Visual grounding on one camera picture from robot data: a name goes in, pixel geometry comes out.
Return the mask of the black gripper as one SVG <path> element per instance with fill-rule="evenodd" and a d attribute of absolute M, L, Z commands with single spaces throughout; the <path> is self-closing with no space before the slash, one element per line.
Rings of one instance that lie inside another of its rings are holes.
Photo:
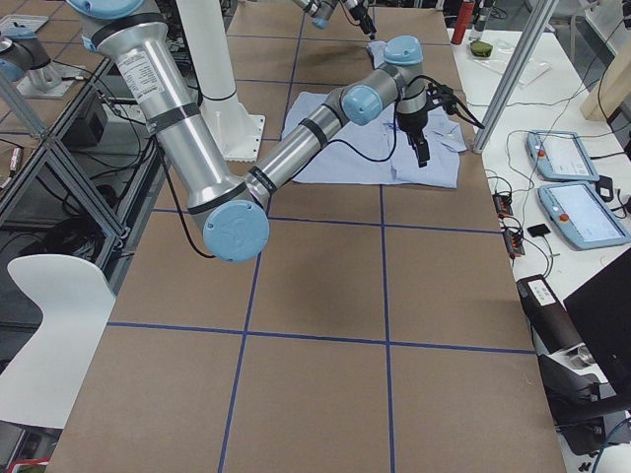
<path fill-rule="evenodd" d="M 430 160 L 428 142 L 424 136 L 423 129 L 428 123 L 428 112 L 424 109 L 415 110 L 411 113 L 396 113 L 398 127 L 408 139 L 408 144 L 413 149 L 417 165 L 427 166 Z"/>
<path fill-rule="evenodd" d="M 377 33 L 373 29 L 372 19 L 370 18 L 368 9 L 366 7 L 355 8 L 355 19 L 358 21 L 362 31 L 370 31 L 367 32 L 367 36 L 369 39 L 376 38 Z"/>

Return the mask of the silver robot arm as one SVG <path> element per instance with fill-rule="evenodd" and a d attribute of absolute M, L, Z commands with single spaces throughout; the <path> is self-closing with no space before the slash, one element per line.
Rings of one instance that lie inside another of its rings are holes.
<path fill-rule="evenodd" d="M 377 30 L 369 14 L 368 1 L 292 0 L 292 3 L 310 16 L 313 25 L 321 30 L 327 28 L 336 7 L 341 5 L 342 13 L 351 25 L 359 27 L 370 40 L 376 38 Z"/>
<path fill-rule="evenodd" d="M 269 197 L 349 122 L 366 125 L 388 106 L 418 164 L 429 159 L 423 135 L 427 94 L 419 40 L 401 35 L 386 43 L 384 61 L 365 79 L 333 90 L 244 176 L 231 173 L 201 111 L 168 52 L 168 27 L 152 1 L 73 1 L 84 44 L 112 60 L 137 100 L 188 191 L 187 210 L 209 252 L 225 261 L 254 258 L 266 246 Z"/>

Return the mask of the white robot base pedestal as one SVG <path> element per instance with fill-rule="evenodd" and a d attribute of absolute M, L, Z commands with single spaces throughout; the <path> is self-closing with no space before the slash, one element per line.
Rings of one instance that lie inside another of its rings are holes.
<path fill-rule="evenodd" d="M 242 105 L 218 1 L 176 3 L 200 89 L 201 114 L 227 161 L 257 159 L 265 117 Z"/>

